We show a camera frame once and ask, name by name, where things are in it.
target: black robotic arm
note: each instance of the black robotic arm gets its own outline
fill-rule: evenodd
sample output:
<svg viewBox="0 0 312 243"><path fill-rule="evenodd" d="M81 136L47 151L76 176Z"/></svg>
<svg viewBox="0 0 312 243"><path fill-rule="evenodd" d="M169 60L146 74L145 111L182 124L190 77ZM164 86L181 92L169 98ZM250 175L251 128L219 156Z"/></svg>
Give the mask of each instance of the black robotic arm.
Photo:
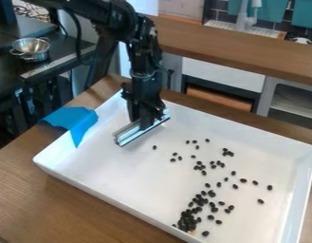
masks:
<svg viewBox="0 0 312 243"><path fill-rule="evenodd" d="M25 0L45 8L63 9L70 15L78 14L89 19L95 26L100 39L97 44L95 68L90 75L101 72L98 78L106 75L110 57L118 42L127 46L132 64L130 84L123 84L122 97L127 101L129 117L132 122L121 129L116 143L125 145L131 140L165 122L169 115L159 98L162 89L163 68L160 66L161 49L157 31L152 20L134 11L123 0Z"/></svg>

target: teal chair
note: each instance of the teal chair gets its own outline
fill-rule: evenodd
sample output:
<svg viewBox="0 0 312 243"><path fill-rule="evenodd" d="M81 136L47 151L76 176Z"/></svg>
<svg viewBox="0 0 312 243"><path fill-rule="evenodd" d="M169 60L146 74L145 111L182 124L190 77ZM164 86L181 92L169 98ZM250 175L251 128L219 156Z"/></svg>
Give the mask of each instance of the teal chair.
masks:
<svg viewBox="0 0 312 243"><path fill-rule="evenodd" d="M312 0L295 1L292 25L312 28Z"/></svg>
<svg viewBox="0 0 312 243"><path fill-rule="evenodd" d="M229 0L229 14L238 15L242 0ZM288 0L263 0L263 7L258 9L258 19L275 23L283 21ZM252 1L248 3L248 14L253 16Z"/></svg>

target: white tray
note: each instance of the white tray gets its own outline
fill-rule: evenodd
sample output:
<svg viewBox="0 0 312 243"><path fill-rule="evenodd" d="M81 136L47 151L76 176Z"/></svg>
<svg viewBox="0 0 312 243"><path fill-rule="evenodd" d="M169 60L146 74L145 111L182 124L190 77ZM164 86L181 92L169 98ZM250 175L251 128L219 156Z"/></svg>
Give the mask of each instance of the white tray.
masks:
<svg viewBox="0 0 312 243"><path fill-rule="evenodd" d="M188 242L295 243L299 242L303 216L312 181L312 145L277 136L237 122L217 118L174 103L166 103L171 119L144 137L120 148L113 132L128 123L125 101L116 94L96 111L99 121L91 127L76 149L69 132L34 158L49 174L121 208ZM200 150L185 140L198 140ZM222 148L235 153L223 157ZM177 152L182 161L171 163ZM210 169L220 159L225 169ZM203 177L193 167L197 160L207 165ZM237 171L235 178L231 171ZM229 176L229 182L223 178ZM259 186L239 183L239 178L256 179ZM235 206L227 215L223 209L215 225L207 220L210 207L204 206L203 221L196 234L185 234L171 225L206 182L217 197ZM231 189L232 183L239 190ZM269 192L268 184L274 186ZM257 199L266 204L259 205ZM211 232L203 237L205 230Z"/></svg>

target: metal bowl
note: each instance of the metal bowl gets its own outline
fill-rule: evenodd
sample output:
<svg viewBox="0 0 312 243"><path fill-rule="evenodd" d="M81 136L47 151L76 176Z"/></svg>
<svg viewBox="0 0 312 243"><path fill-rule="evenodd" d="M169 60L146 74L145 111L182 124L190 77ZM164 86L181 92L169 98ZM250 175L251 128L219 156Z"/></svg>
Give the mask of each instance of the metal bowl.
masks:
<svg viewBox="0 0 312 243"><path fill-rule="evenodd" d="M11 55L27 62L38 63L48 58L49 40L47 38L24 38L12 43Z"/></svg>
<svg viewBox="0 0 312 243"><path fill-rule="evenodd" d="M49 43L41 38L24 38L12 43L12 47L26 54L37 54L49 50Z"/></svg>

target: wooden table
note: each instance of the wooden table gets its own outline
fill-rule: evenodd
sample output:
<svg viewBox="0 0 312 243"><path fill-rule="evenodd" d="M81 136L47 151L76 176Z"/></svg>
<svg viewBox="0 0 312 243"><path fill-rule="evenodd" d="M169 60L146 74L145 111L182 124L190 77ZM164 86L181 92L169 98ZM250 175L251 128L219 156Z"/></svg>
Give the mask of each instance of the wooden table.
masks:
<svg viewBox="0 0 312 243"><path fill-rule="evenodd" d="M125 80L109 76L69 105L97 108ZM312 144L312 131L172 91L164 99ZM39 169L32 158L63 131L36 125L0 151L0 236L10 243L181 242ZM302 243L312 243L312 192Z"/></svg>
<svg viewBox="0 0 312 243"><path fill-rule="evenodd" d="M312 46L149 17L165 52L312 85Z"/></svg>

